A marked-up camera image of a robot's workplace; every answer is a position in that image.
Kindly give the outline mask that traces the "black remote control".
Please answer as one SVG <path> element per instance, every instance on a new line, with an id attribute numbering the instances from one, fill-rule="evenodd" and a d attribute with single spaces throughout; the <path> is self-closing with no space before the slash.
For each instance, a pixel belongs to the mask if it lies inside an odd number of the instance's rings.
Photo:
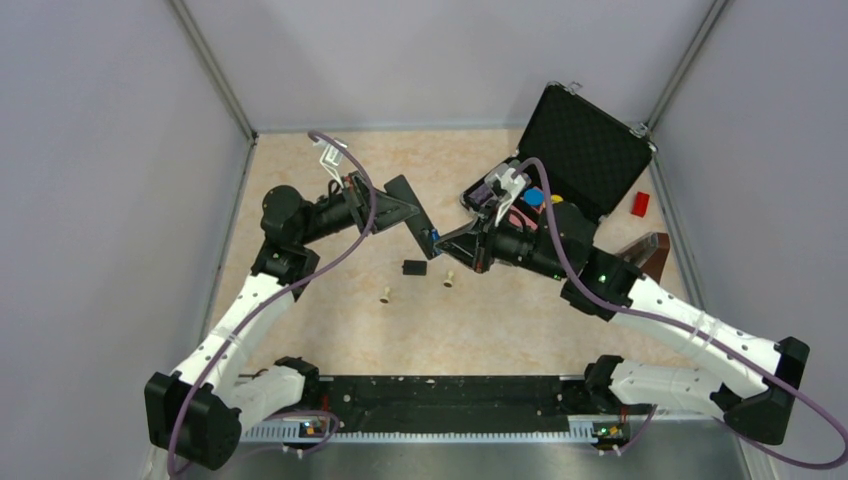
<path id="1" fill-rule="evenodd" d="M 432 260 L 430 253 L 430 231 L 435 228 L 435 225 L 428 216 L 423 204 L 414 192 L 410 183 L 404 175 L 389 180 L 385 185 L 385 192 L 395 200 L 399 200 L 405 207 L 410 209 L 410 213 L 405 216 L 404 223 L 413 236 L 415 242 L 421 249 L 424 257 L 427 260 Z"/>

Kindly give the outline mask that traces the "black remote battery cover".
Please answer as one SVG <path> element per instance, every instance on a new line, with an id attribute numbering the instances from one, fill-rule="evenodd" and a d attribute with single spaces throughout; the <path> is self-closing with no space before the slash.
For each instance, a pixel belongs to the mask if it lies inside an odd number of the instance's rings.
<path id="1" fill-rule="evenodd" d="M 407 259 L 402 263 L 402 274 L 405 276 L 426 276 L 427 272 L 427 261 Z"/>

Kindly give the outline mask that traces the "blue battery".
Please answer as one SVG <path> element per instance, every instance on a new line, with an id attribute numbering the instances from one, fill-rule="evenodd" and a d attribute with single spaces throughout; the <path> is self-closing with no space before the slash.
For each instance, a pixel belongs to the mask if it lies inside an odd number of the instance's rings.
<path id="1" fill-rule="evenodd" d="M 433 228 L 430 231 L 430 234 L 429 234 L 430 253 L 431 253 L 432 258 L 435 258 L 436 256 L 438 256 L 440 254 L 440 250 L 437 247 L 437 242 L 438 242 L 439 238 L 440 238 L 440 235 L 439 235 L 438 230 Z"/>

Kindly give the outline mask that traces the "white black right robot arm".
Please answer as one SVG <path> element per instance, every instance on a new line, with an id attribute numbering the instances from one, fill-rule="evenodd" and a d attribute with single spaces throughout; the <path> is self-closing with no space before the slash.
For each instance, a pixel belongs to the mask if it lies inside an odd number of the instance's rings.
<path id="1" fill-rule="evenodd" d="M 478 216 L 436 242 L 476 273 L 500 261 L 563 283 L 573 308 L 651 336 L 688 357 L 692 369 L 652 366 L 603 355 L 585 371 L 589 404 L 604 413 L 651 404 L 709 415 L 766 445 L 783 443 L 794 396 L 777 380 L 800 385 L 809 347 L 787 337 L 762 339 L 733 328 L 663 289 L 624 258 L 593 246 L 595 224 L 567 202 L 534 230 Z"/>

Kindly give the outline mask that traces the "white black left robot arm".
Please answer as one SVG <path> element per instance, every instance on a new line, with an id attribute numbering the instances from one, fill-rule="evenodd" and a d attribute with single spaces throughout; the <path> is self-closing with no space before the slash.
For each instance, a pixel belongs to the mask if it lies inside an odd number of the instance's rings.
<path id="1" fill-rule="evenodd" d="M 317 407 L 317 369 L 300 359 L 284 359 L 252 380 L 238 380 L 270 328 L 315 279 L 320 258 L 308 244 L 349 227 L 376 234 L 426 220 L 403 175 L 370 190 L 364 176 L 352 172 L 338 186 L 316 201 L 289 185 L 264 196 L 264 240 L 236 299 L 185 360 L 168 374 L 153 374 L 145 386 L 153 446 L 217 470 L 241 437 L 266 418 L 287 407 L 302 414 Z"/>

